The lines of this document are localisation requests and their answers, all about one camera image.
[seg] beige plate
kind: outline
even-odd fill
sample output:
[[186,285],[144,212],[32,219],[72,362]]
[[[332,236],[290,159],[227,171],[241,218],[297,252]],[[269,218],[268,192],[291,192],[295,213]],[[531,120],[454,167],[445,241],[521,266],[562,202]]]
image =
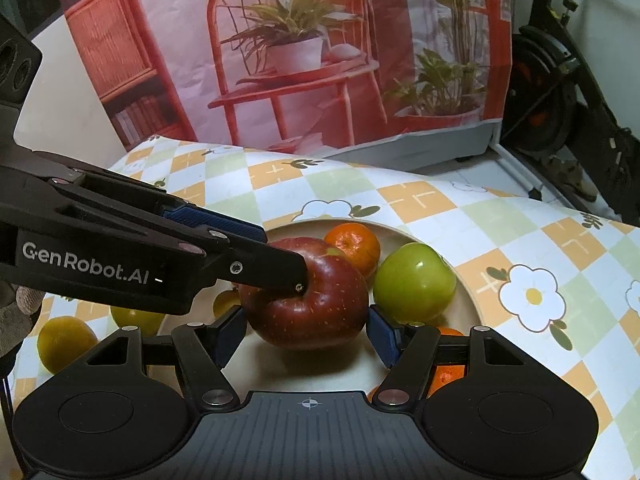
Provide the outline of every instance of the beige plate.
[[[344,220],[316,219],[300,221],[272,229],[267,232],[270,241],[295,236],[323,238],[324,235]],[[366,224],[380,240],[381,261],[397,248],[419,242],[401,231],[360,221]],[[185,316],[167,316],[159,333],[171,330],[190,321],[213,322],[212,304],[222,291],[231,288],[229,282],[217,282],[215,286],[202,290],[193,300],[190,313]],[[449,326],[469,333],[472,326],[481,324],[481,317],[466,286],[458,277],[456,295],[435,324]],[[280,392],[322,392],[340,390],[362,390],[369,392],[378,386],[386,375],[386,368],[376,355],[365,331],[350,344],[325,351],[285,351],[263,341],[253,330],[247,336],[224,369],[226,378],[241,399],[249,390],[271,390]],[[150,367],[149,375],[179,391],[172,367]]]

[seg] tiled floor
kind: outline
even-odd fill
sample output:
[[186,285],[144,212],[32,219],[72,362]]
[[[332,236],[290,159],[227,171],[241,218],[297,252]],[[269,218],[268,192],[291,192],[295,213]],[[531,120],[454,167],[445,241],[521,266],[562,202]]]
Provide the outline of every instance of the tiled floor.
[[[511,168],[505,161],[491,150],[478,156],[474,156],[466,162],[451,160],[434,166],[427,166],[415,170],[414,173],[430,176],[439,180],[451,180],[454,182],[466,182],[481,187],[491,187],[517,196],[528,196],[529,189],[523,187],[517,178],[510,173]],[[547,203],[572,207],[569,202],[557,191],[545,186],[542,191],[542,200]],[[602,197],[588,209],[594,214],[606,218],[614,218],[613,211],[607,206]]]

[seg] white wall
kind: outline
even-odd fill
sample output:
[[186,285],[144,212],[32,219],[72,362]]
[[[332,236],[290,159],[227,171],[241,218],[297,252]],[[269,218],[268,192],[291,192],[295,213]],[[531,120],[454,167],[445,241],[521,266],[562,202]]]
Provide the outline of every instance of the white wall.
[[33,43],[42,51],[42,65],[22,108],[16,142],[110,166],[125,150],[89,81],[64,17]]
[[[640,137],[640,0],[575,0],[569,31],[620,126]],[[529,19],[531,0],[515,0],[515,25]],[[555,10],[564,10],[554,0]]]

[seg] crosshair symbol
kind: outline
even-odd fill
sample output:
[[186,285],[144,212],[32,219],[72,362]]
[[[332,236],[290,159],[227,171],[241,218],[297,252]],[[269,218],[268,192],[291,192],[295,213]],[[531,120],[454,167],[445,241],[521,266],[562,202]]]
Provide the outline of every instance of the crosshair symbol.
[[317,400],[309,397],[308,399],[299,402],[299,404],[302,404],[305,408],[308,408],[310,410],[311,408],[316,407],[318,404],[322,404],[322,402],[318,402]]

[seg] table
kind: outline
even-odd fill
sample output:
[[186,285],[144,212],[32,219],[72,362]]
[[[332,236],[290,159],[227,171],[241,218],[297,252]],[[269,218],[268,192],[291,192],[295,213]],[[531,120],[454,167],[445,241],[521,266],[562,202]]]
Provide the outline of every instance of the table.
[[[600,434],[585,475],[640,479],[639,229],[469,184],[162,137],[111,169],[267,230],[367,219],[431,245],[468,285],[485,323],[592,402]],[[77,316],[104,338],[116,330],[108,311],[47,295],[10,376],[15,402],[50,376],[36,351],[47,319]],[[19,479],[4,431],[0,441],[0,476]]]

